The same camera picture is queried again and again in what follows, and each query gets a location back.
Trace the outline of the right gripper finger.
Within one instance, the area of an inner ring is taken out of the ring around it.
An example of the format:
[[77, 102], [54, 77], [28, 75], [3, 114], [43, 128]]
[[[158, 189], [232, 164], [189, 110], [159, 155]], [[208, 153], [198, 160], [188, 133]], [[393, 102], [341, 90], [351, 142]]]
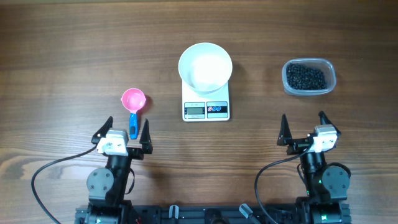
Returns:
[[282, 115], [279, 137], [277, 140], [278, 146], [292, 145], [293, 139], [290, 132], [289, 123], [285, 114]]
[[320, 111], [318, 114], [319, 118], [320, 118], [320, 124], [321, 125], [327, 125], [330, 124], [334, 127], [334, 129], [336, 130], [336, 134], [337, 135], [341, 135], [341, 131], [328, 119], [327, 115], [325, 114], [324, 111]]

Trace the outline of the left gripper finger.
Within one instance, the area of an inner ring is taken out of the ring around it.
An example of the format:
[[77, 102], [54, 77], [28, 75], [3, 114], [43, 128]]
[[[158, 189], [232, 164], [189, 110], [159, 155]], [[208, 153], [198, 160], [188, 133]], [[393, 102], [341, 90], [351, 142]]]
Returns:
[[153, 145], [152, 145], [152, 140], [150, 138], [149, 120], [148, 119], [145, 119], [139, 143], [142, 146], [142, 151], [144, 154], [152, 154]]
[[113, 127], [113, 117], [110, 116], [107, 121], [102, 125], [102, 127], [97, 130], [97, 132], [94, 133], [94, 135], [91, 138], [91, 143], [92, 144], [98, 144], [101, 138], [104, 138], [106, 136], [106, 133]]

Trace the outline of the pink scoop with blue handle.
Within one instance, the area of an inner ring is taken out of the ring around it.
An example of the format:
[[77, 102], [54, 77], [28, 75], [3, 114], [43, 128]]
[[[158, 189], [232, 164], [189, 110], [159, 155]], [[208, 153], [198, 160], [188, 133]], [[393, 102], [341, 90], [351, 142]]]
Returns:
[[122, 105], [130, 112], [129, 135], [131, 139], [136, 139], [139, 132], [139, 122], [137, 112], [146, 104], [145, 94], [138, 88], [126, 90], [121, 97]]

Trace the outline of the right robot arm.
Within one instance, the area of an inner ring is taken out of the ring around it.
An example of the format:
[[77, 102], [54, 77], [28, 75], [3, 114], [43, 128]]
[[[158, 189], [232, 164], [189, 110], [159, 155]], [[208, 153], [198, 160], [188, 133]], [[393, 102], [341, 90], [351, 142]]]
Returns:
[[298, 223], [351, 223], [348, 198], [351, 171], [338, 162], [327, 163], [325, 153], [336, 147], [341, 135], [321, 111], [320, 124], [305, 138], [294, 139], [286, 115], [282, 115], [277, 145], [287, 146], [288, 156], [299, 156], [306, 197], [295, 202]]

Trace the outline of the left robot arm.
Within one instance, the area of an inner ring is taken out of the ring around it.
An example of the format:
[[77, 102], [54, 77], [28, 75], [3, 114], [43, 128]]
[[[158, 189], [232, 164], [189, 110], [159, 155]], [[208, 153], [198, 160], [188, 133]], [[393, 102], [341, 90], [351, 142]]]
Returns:
[[113, 128], [113, 118], [102, 125], [93, 135], [91, 143], [108, 158], [104, 168], [95, 169], [87, 178], [89, 204], [86, 211], [77, 212], [76, 223], [141, 223], [140, 215], [130, 200], [124, 196], [131, 193], [133, 185], [127, 187], [133, 160], [143, 160], [152, 154], [153, 145], [149, 132], [149, 121], [145, 120], [139, 143], [141, 147], [129, 147], [125, 129]]

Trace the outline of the white digital kitchen scale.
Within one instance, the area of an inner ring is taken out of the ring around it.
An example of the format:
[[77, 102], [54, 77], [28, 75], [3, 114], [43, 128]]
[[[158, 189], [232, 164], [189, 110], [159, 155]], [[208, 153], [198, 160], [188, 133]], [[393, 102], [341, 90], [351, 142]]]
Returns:
[[230, 115], [228, 83], [211, 93], [197, 93], [182, 83], [182, 119], [185, 122], [227, 121]]

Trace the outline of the white bowl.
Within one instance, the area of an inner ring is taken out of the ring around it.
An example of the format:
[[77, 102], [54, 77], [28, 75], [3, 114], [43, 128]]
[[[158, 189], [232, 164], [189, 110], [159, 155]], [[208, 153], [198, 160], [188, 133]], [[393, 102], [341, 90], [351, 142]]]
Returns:
[[183, 83], [197, 93], [211, 93], [228, 83], [233, 72], [232, 59], [219, 45], [202, 42], [187, 48], [178, 61]]

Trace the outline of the black beans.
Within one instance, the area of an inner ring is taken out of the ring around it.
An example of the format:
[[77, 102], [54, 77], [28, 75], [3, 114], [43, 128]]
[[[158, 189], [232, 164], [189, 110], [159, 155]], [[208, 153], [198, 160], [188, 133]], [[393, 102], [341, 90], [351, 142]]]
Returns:
[[322, 90], [326, 88], [324, 73], [317, 68], [290, 63], [286, 69], [287, 83], [296, 90]]

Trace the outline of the clear plastic container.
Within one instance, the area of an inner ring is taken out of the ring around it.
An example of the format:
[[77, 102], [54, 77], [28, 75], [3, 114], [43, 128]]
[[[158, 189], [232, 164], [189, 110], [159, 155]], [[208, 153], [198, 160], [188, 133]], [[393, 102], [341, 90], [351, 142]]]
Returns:
[[336, 86], [335, 68], [323, 58], [292, 59], [282, 67], [282, 83], [288, 95], [324, 95]]

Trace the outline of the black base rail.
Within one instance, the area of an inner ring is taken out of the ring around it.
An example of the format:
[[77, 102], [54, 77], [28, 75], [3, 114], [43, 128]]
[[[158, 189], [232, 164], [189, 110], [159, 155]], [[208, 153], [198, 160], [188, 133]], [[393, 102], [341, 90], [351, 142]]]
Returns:
[[78, 208], [75, 223], [339, 223], [352, 222], [348, 204], [304, 205], [270, 204], [260, 207], [170, 207], [134, 206], [126, 214], [115, 211]]

